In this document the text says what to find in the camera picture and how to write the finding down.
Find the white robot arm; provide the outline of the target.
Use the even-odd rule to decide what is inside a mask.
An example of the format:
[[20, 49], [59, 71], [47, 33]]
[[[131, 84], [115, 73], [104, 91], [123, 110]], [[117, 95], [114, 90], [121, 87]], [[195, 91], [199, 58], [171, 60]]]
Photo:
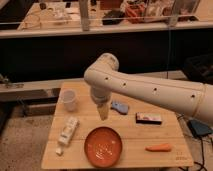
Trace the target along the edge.
[[115, 92], [213, 126], [213, 85], [125, 74], [118, 68], [118, 59], [103, 53], [84, 72], [91, 98], [97, 105], [107, 103]]

